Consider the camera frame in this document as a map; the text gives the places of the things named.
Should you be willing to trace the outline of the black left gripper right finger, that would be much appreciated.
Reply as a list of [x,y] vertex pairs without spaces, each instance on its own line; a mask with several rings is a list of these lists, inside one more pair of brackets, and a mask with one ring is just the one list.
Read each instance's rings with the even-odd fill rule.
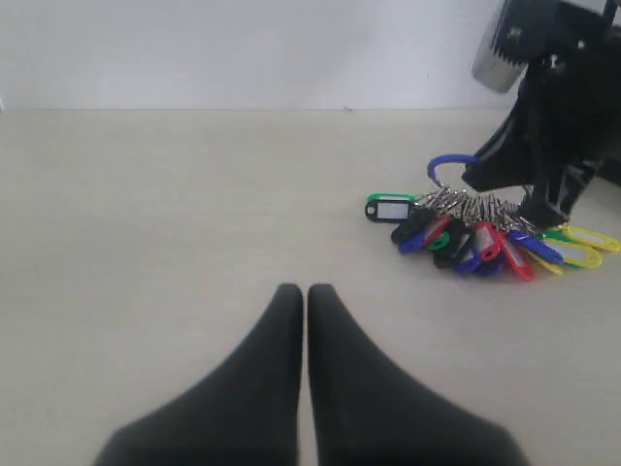
[[308,294],[308,365],[321,465],[526,465],[502,426],[410,376],[327,283]]

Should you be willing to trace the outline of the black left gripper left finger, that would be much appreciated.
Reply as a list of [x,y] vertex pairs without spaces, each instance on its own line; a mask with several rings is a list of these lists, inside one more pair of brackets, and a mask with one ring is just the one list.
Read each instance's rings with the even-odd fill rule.
[[115,431],[97,465],[295,465],[304,298],[278,286],[235,350],[178,398]]

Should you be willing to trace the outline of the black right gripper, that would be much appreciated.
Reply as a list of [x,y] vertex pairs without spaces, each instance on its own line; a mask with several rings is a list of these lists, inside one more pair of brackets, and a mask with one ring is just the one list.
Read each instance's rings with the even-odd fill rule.
[[466,165],[474,190],[534,184],[518,215],[535,227],[566,223],[604,163],[620,153],[620,28],[573,3],[556,2],[515,105]]

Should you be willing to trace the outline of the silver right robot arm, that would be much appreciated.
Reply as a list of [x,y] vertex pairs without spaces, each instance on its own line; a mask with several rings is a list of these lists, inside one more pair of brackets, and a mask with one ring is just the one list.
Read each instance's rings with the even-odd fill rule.
[[462,179],[477,192],[530,187],[518,213],[537,228],[567,222],[605,163],[620,157],[619,8],[503,1],[481,39],[474,79],[497,93],[518,90]]

